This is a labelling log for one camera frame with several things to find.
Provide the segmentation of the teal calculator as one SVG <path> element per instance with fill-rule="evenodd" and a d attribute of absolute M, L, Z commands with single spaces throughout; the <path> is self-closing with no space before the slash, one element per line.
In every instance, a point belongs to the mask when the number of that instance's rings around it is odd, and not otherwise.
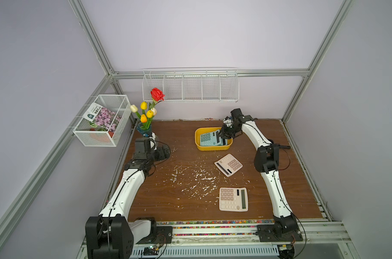
<path fill-rule="evenodd" d="M 216 140 L 216 131 L 203 133 L 200 135 L 200 146 L 218 146 Z"/>
<path fill-rule="evenodd" d="M 228 145 L 228 139 L 221 138 L 219 144 L 220 144 L 220 146 L 227 146 Z"/>

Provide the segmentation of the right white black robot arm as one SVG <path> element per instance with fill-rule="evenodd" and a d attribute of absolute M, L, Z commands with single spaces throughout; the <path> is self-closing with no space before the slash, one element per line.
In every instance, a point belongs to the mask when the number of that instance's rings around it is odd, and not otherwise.
<path fill-rule="evenodd" d="M 300 233 L 297 217 L 289 207 L 280 181 L 280 146 L 262 134 L 251 116 L 244 115 L 240 109 L 234 109 L 230 116 L 223 120 L 219 136 L 234 139 L 242 134 L 249 138 L 256 149 L 254 167 L 264 179 L 271 199 L 274 235 L 281 238 Z"/>

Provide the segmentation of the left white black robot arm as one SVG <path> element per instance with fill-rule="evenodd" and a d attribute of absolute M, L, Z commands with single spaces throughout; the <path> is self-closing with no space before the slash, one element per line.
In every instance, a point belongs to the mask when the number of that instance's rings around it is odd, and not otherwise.
<path fill-rule="evenodd" d="M 87 257 L 89 259 L 128 259 L 133 246 L 143 243 L 167 243 L 157 230 L 154 218 L 128 221 L 131 206 L 151 169 L 159 161 L 170 157 L 169 145 L 153 137 L 138 138 L 135 151 L 124 167 L 122 179 L 115 193 L 98 216 L 91 216 L 85 225 Z"/>

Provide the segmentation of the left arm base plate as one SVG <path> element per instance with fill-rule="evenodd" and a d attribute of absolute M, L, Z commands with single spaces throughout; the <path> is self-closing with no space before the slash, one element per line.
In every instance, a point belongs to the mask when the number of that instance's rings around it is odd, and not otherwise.
<path fill-rule="evenodd" d="M 161 226 L 153 229 L 149 236 L 139 240 L 140 245 L 170 244 L 173 238 L 173 227 Z"/>

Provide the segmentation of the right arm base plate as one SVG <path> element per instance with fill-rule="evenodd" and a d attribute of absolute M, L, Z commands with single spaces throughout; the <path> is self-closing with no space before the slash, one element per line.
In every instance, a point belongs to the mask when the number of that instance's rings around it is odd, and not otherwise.
<path fill-rule="evenodd" d="M 278 222 L 270 224 L 261 224 L 257 226 L 255 235 L 259 237 L 260 242 L 286 242 L 294 243 L 303 241 L 301 231 L 298 226 L 283 226 Z"/>

